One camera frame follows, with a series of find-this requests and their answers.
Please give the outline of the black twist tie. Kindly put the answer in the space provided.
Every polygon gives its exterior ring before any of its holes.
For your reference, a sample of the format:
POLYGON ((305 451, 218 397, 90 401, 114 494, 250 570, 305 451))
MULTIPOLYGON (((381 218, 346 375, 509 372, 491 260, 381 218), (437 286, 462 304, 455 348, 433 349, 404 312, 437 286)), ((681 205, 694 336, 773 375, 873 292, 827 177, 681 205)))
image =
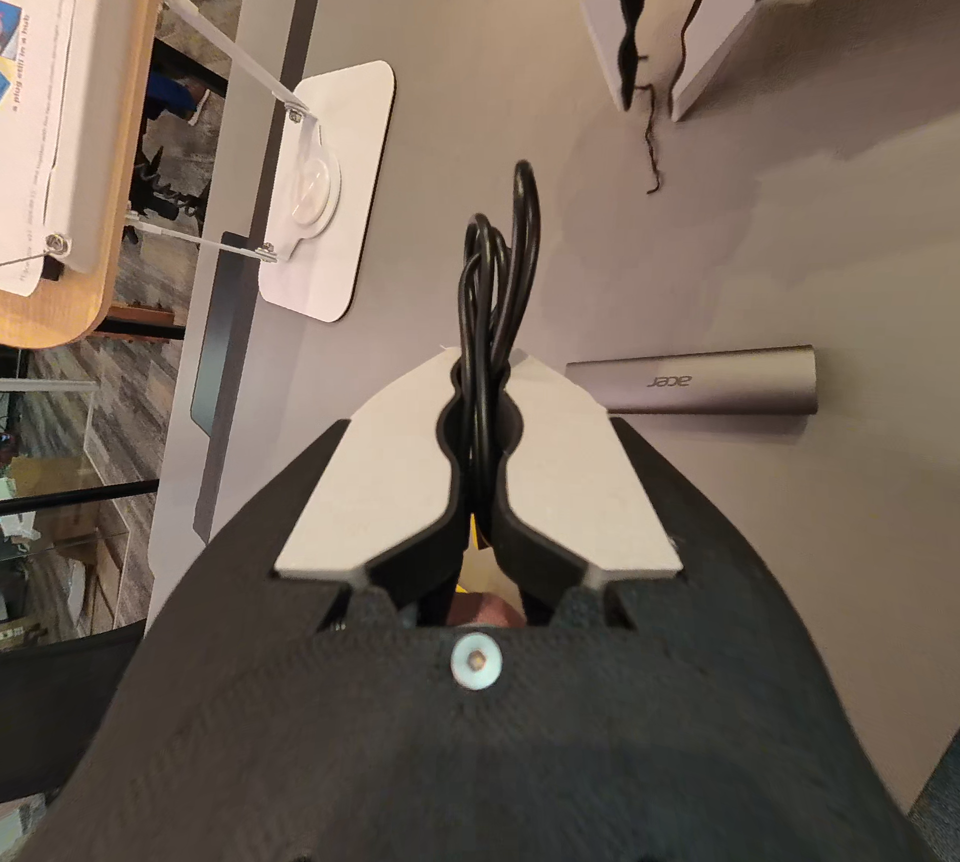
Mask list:
POLYGON ((660 164, 658 141, 656 138, 656 123, 658 116, 657 86, 654 80, 642 81, 643 71, 650 62, 647 52, 638 54, 637 70, 634 75, 632 96, 633 100, 643 98, 646 103, 646 124, 643 138, 649 160, 650 179, 645 195, 650 197, 659 193, 664 184, 664 176, 660 164))

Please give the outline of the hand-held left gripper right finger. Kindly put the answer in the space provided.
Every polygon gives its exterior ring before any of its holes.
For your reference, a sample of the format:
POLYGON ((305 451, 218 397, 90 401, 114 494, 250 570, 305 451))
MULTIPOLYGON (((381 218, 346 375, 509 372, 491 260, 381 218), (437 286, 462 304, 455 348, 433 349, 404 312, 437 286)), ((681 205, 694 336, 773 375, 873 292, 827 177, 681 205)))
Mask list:
POLYGON ((490 394, 490 544, 529 624, 576 588, 678 577, 677 545, 598 401, 517 349, 490 394))

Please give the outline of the grey usb hub with cable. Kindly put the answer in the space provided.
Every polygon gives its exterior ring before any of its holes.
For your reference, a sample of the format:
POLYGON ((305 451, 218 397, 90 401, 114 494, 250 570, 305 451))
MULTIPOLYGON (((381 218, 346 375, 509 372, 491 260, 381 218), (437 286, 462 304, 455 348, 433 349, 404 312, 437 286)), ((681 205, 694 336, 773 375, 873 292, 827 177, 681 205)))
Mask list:
POLYGON ((811 345, 571 363, 565 375, 613 415, 810 416, 811 345))

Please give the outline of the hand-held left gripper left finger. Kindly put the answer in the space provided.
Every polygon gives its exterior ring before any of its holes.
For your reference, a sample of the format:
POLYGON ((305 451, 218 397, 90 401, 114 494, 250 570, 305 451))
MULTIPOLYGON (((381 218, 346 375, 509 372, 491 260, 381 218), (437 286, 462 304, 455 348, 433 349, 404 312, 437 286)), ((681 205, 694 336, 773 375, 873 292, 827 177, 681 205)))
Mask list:
POLYGON ((421 626, 447 622, 466 548, 457 348, 371 396, 274 562, 282 580, 381 589, 421 626))

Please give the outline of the person's blue jeans leg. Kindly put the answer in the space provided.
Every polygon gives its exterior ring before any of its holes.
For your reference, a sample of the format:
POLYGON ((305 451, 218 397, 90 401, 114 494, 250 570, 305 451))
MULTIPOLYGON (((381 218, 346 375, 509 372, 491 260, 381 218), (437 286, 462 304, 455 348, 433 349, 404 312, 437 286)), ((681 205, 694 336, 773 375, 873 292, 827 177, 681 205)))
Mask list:
POLYGON ((914 802, 909 818, 940 860, 959 860, 957 748, 943 754, 914 802))

